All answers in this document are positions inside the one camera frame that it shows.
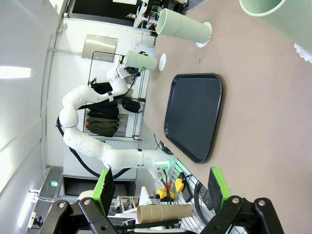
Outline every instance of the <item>screw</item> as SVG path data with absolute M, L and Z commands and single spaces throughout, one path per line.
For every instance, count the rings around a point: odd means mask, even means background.
M 90 204 L 90 200 L 85 200 L 83 203 L 87 206 Z
M 259 201 L 259 205 L 260 205 L 260 206 L 264 206 L 264 205 L 265 205 L 265 201 L 264 201 L 264 200 L 260 200 L 260 201 Z
M 232 202 L 235 203 L 235 204 L 237 204 L 237 203 L 239 203 L 239 199 L 238 199 L 237 197 L 234 197 L 233 200 L 232 200 Z

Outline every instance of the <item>white wall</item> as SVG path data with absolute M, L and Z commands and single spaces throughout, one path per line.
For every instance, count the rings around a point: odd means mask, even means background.
M 65 0 L 49 0 L 58 14 L 61 13 L 61 9 Z
M 42 182 L 41 92 L 59 16 L 44 0 L 2 0 L 0 66 L 31 68 L 30 78 L 0 79 L 0 207 L 3 233 L 24 233 L 17 218 L 28 189 Z
M 32 149 L 0 195 L 0 233 L 24 234 L 34 203 L 28 201 L 28 190 L 39 189 L 43 183 L 40 143 Z M 28 207 L 22 227 L 18 225 L 21 209 Z
M 127 26 L 79 19 L 64 19 L 63 23 L 66 23 L 68 28 L 58 36 L 53 57 L 47 109 L 48 164 L 55 166 L 63 165 L 64 149 L 67 147 L 55 127 L 56 119 L 62 109 L 62 98 L 79 85 L 87 85 L 89 77 L 91 60 L 80 56 L 86 35 L 117 38 L 116 53 L 122 55 L 126 55 L 133 42 L 154 44 L 154 37 Z M 58 52 L 58 50 L 67 51 L 67 53 Z M 109 62 L 95 61 L 91 77 L 97 77 L 98 80 L 104 81 L 106 71 L 112 66 L 113 64 Z M 82 120 L 82 118 L 83 111 L 80 111 L 79 119 Z

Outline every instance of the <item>green light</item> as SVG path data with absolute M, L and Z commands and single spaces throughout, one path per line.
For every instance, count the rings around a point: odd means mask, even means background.
M 163 162 L 156 162 L 155 164 L 156 165 L 163 165 L 163 164 L 169 165 L 169 162 L 168 161 L 163 161 Z
M 54 180 L 51 180 L 51 187 L 56 188 L 57 186 L 58 186 L 58 182 L 54 181 Z

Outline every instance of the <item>white robotic arm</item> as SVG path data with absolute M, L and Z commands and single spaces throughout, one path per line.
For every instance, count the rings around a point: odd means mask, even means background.
M 115 96 L 125 94 L 128 86 L 123 78 L 129 75 L 123 67 L 114 67 L 107 72 L 112 92 L 100 95 L 90 87 L 79 86 L 66 94 L 62 101 L 64 109 L 59 114 L 60 124 L 64 128 L 63 139 L 66 145 L 77 152 L 101 160 L 106 168 L 146 168 L 153 178 L 157 178 L 162 173 L 161 168 L 168 169 L 170 166 L 168 155 L 161 150 L 117 150 L 81 132 L 77 127 L 78 108 L 86 103 L 112 100 Z

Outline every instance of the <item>black bag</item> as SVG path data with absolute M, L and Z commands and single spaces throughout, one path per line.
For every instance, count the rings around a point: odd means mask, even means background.
M 121 104 L 123 108 L 133 113 L 139 113 L 139 110 L 141 108 L 141 105 L 139 102 L 136 102 L 127 98 L 124 98 Z
M 91 83 L 91 88 L 94 89 L 99 94 L 105 94 L 109 91 L 112 91 L 113 88 L 111 87 L 110 83 Z

